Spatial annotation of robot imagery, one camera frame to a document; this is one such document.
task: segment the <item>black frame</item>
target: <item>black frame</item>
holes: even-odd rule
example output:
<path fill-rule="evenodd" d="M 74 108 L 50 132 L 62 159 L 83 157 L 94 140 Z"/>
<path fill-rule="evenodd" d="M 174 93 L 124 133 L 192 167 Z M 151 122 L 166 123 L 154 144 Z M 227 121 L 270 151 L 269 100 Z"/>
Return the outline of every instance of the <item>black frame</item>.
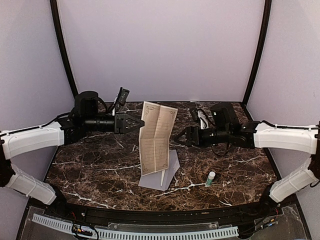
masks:
<path fill-rule="evenodd" d="M 242 102 L 239 102 L 249 120 L 252 120 L 252 117 L 247 110 L 247 104 L 248 104 L 251 92 L 253 90 L 260 60 L 262 57 L 262 52 L 263 52 L 264 43 L 266 40 L 268 23 L 270 18 L 271 4 L 272 4 L 272 0 L 265 0 L 259 40 L 256 48 L 256 53 L 255 53 L 250 77 L 248 80 L 248 84 L 246 87 L 243 100 Z M 72 94 L 73 96 L 76 96 L 77 94 L 79 94 L 79 92 L 75 83 L 75 79 L 73 77 L 73 73 L 71 70 L 71 66 L 70 66 L 70 62 L 69 62 L 69 58 L 66 50 L 66 45 L 64 42 L 63 32 L 62 32 L 60 18 L 59 18 L 57 0 L 50 0 L 50 5 L 51 5 L 51 12 L 52 12 L 55 33 L 56 33 L 57 42 L 59 45 L 64 69 L 68 78 L 68 82 L 69 82 L 69 86 L 72 91 Z M 275 164 L 275 161 L 269 149 L 265 149 L 264 152 L 267 158 L 269 159 L 269 162 L 273 168 L 273 171 L 277 177 L 277 180 L 280 180 L 281 175 L 279 173 L 279 170 Z M 171 212 L 112 210 L 112 209 L 82 206 L 82 205 L 71 204 L 71 203 L 67 203 L 67 207 L 72 209 L 77 219 L 93 225 L 107 225 L 109 222 L 127 223 L 127 224 L 144 224 L 144 225 L 161 225 L 161 224 L 176 225 L 176 224 L 219 222 L 220 225 L 233 224 L 241 228 L 241 227 L 248 227 L 248 225 L 251 225 L 251 226 L 254 225 L 254 220 L 256 217 L 247 216 L 247 215 L 238 215 L 237 212 L 239 211 L 248 212 L 250 211 L 250 209 L 255 208 L 258 204 L 259 204 L 258 202 L 254 202 L 254 203 L 248 203 L 244 205 L 229 206 L 229 207 L 222 207 L 222 208 L 211 208 L 211 209 L 205 209 L 205 210 L 191 210 L 191 211 L 171 211 Z M 296 204 L 304 229 L 305 229 L 306 236 L 308 237 L 308 239 L 311 239 L 311 234 L 310 234 L 305 216 L 302 212 L 300 203 L 295 194 L 286 198 L 282 202 L 282 207 L 288 206 L 291 204 Z M 18 230 L 18 235 L 16 237 L 17 240 L 21 238 L 24 222 L 26 221 L 28 211 L 31 206 L 43 208 L 46 214 L 59 217 L 56 213 L 52 212 L 45 205 L 43 205 L 42 203 L 39 203 L 39 201 L 36 201 L 30 198 L 24 210 L 24 214 Z"/>

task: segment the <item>white cap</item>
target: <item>white cap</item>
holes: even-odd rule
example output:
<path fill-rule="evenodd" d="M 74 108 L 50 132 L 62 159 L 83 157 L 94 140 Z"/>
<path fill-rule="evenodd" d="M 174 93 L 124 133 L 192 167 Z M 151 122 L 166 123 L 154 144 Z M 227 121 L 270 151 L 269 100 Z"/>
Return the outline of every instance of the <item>white cap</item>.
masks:
<path fill-rule="evenodd" d="M 216 176 L 216 173 L 214 171 L 211 171 L 209 173 L 208 179 L 213 180 L 215 178 L 215 176 Z"/>

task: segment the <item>beige paper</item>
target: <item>beige paper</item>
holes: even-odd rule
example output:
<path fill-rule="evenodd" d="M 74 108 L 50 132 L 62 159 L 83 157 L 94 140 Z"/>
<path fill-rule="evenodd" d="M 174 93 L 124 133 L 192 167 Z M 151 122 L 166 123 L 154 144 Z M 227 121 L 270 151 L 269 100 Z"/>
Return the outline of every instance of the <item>beige paper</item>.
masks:
<path fill-rule="evenodd" d="M 143 103 L 140 128 L 139 151 L 141 175 L 168 169 L 169 140 L 178 109 L 152 102 Z"/>

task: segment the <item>robotic arm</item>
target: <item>robotic arm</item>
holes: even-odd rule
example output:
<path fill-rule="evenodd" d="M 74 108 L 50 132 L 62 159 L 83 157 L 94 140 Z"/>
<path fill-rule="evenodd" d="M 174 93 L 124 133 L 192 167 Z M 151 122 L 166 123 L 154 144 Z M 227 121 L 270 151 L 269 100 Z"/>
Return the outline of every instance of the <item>robotic arm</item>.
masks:
<path fill-rule="evenodd" d="M 116 112 L 125 105 L 128 94 L 128 90 L 121 88 L 117 99 L 108 108 L 98 93 L 85 91 L 75 97 L 70 113 L 59 115 L 44 125 L 0 132 L 0 187 L 14 189 L 51 205 L 62 193 L 23 172 L 10 159 L 45 147 L 76 143 L 88 132 L 126 134 L 139 129 L 144 126 L 142 120 Z M 105 112 L 98 112 L 98 102 L 104 106 Z"/>
<path fill-rule="evenodd" d="M 260 199 L 262 204 L 277 205 L 291 194 L 320 180 L 319 125 L 283 126 L 267 121 L 240 124 L 230 103 L 218 103 L 210 111 L 215 127 L 203 128 L 203 124 L 201 127 L 189 126 L 175 137 L 175 141 L 186 146 L 209 147 L 228 143 L 242 148 L 280 148 L 311 154 L 297 170 L 265 189 Z"/>

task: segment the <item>white wall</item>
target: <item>white wall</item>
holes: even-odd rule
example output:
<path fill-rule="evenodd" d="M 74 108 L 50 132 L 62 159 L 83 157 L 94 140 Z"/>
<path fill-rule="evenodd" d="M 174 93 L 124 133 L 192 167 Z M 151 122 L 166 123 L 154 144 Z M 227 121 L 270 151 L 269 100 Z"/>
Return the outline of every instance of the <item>white wall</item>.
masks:
<path fill-rule="evenodd" d="M 248 109 L 255 120 L 312 125 L 320 120 L 320 1 L 272 1 L 264 51 Z M 286 176 L 309 156 L 272 149 Z M 320 187 L 299 192 L 313 239 L 320 239 Z"/>
<path fill-rule="evenodd" d="M 0 129 L 46 123 L 68 112 L 73 97 L 63 68 L 47 0 L 5 0 L 0 4 Z M 55 148 L 12 159 L 43 179 Z M 14 240 L 27 198 L 0 188 L 0 240 Z"/>
<path fill-rule="evenodd" d="M 79 91 L 113 101 L 242 101 L 264 0 L 60 0 Z"/>

